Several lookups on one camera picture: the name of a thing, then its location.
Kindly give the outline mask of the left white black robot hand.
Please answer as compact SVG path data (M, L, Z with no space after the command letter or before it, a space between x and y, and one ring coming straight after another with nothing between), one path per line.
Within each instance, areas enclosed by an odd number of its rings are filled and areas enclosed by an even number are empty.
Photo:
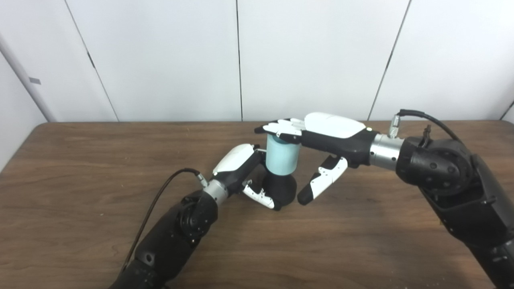
M275 211L281 205L266 195L264 188L255 191L251 188L249 175L259 165L265 163L266 150L258 145L243 143L232 148L213 169L212 178L204 191L220 206L233 194L243 193L255 202Z

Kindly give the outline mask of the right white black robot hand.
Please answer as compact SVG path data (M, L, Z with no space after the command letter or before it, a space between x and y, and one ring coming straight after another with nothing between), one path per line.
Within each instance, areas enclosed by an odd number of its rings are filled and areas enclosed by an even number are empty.
M309 184L300 190L298 202L305 206L337 181L347 168L370 165L371 145L377 132L364 123L328 113L309 113L303 120L274 120L255 128L286 144L301 145L329 153Z

